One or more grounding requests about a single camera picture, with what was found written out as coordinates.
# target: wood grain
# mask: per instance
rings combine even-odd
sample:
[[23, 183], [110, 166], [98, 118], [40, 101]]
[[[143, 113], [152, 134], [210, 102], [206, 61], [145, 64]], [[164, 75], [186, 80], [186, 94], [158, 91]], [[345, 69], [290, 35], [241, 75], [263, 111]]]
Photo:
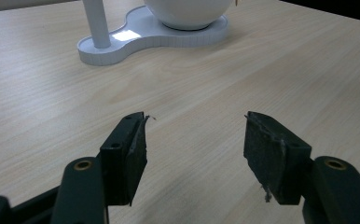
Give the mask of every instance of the wood grain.
[[[143, 1], [105, 1], [109, 29]], [[0, 194], [12, 205], [58, 185], [119, 120], [145, 111], [148, 164], [133, 207], [112, 223], [303, 223], [265, 203], [242, 156], [248, 111], [273, 116], [360, 172], [360, 21], [273, 0], [226, 13], [228, 38], [156, 48], [95, 67], [81, 2], [0, 12]]]

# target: table surface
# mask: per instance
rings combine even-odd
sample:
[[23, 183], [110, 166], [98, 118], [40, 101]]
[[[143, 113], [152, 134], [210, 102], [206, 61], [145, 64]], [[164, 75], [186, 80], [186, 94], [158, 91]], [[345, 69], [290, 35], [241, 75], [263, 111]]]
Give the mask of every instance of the table surface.
[[[141, 0], [105, 1], [110, 30]], [[60, 184], [120, 119], [145, 111], [148, 164], [112, 223], [303, 223], [265, 203], [242, 156], [247, 111], [279, 120], [360, 172], [360, 21], [277, 0], [231, 6], [215, 45], [155, 48], [116, 65], [79, 60], [82, 2], [0, 12], [0, 194], [12, 205]]]

